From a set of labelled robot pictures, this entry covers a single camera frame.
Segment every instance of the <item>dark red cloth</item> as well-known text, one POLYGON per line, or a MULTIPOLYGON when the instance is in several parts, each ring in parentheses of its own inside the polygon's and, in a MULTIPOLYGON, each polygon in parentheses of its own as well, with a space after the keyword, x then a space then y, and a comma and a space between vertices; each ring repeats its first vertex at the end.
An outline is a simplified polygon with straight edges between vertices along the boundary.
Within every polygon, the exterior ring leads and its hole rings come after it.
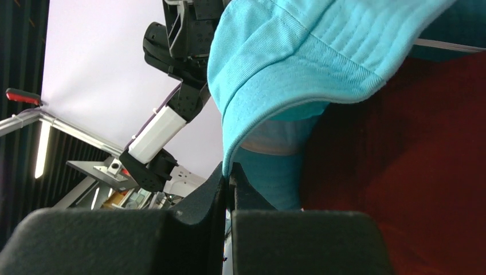
POLYGON ((369 100, 331 104, 305 154, 304 209, 370 215, 397 274, 486 274, 486 53, 406 60, 369 100))

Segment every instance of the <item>dark ceiling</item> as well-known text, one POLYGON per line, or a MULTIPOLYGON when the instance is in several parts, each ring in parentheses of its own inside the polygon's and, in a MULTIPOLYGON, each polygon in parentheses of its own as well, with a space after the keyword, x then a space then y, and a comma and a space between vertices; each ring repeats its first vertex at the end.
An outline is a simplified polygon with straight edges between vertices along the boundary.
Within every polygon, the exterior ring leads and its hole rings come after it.
MULTIPOLYGON (((0 1, 1 89, 40 95, 46 44, 48 0, 0 1)), ((32 105, 0 96, 0 120, 32 105)), ((84 178, 67 160, 104 160, 108 155, 51 129, 45 170, 34 178, 40 123, 0 137, 0 249, 16 225, 35 209, 55 205, 84 178)))

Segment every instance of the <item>red and black clamp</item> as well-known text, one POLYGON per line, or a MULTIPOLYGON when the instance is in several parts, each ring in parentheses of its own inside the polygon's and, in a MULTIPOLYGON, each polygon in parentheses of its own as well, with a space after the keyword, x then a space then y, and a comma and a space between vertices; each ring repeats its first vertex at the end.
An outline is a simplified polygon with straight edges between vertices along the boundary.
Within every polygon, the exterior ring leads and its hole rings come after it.
POLYGON ((41 96, 35 93, 29 93, 19 89, 8 88, 5 92, 9 100, 34 104, 36 106, 42 106, 41 96))

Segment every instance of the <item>blue bucket hat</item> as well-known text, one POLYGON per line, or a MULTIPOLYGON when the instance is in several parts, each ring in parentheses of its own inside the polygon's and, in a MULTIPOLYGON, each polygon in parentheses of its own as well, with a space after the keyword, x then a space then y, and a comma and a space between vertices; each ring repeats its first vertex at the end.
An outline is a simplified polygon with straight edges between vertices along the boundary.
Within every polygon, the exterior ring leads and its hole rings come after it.
POLYGON ((232 0, 211 45, 223 174, 240 162, 278 209, 298 209, 301 148, 327 104, 372 96, 453 0, 232 0))

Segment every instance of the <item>fluorescent light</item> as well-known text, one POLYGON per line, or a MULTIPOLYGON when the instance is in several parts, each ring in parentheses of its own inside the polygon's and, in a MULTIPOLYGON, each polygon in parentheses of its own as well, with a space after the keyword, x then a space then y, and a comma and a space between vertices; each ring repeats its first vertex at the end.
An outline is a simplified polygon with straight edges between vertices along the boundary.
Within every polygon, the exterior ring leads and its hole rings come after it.
POLYGON ((96 199, 98 198, 98 192, 100 191, 100 188, 98 187, 95 191, 95 197, 93 198, 93 202, 91 203, 91 210, 95 208, 96 204, 96 199))
POLYGON ((37 151, 36 172, 34 176, 36 179, 40 178, 44 173, 44 166, 47 155, 47 146, 49 144, 50 124, 42 122, 41 136, 39 138, 39 150, 37 151))

